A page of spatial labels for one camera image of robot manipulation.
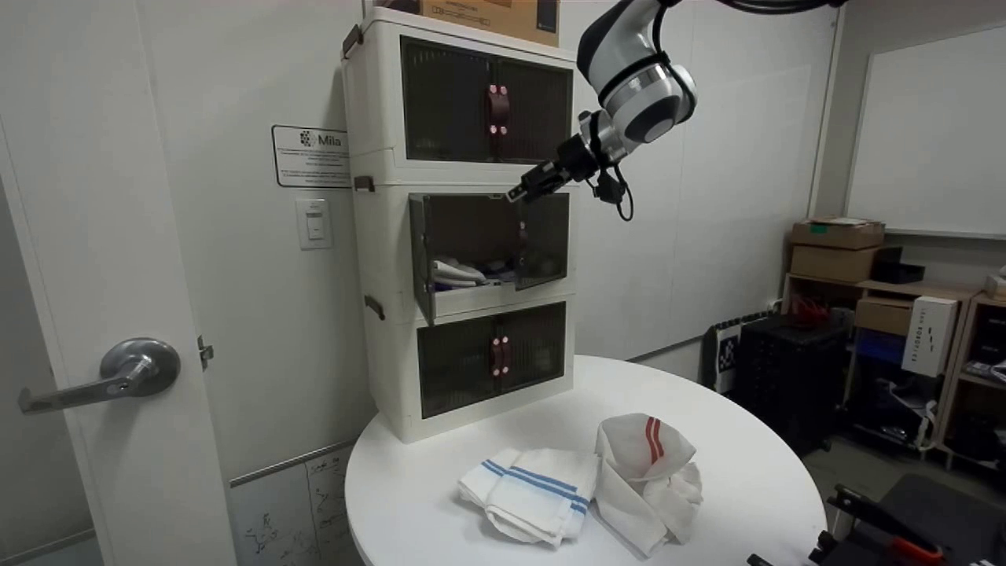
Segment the cloth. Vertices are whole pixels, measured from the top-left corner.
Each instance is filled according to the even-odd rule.
[[[598,431],[598,513],[641,557],[685,544],[701,506],[694,447],[649,414],[606,417]]]
[[[459,480],[499,533],[551,548],[578,537],[594,487],[598,456],[573,451],[503,451]]]

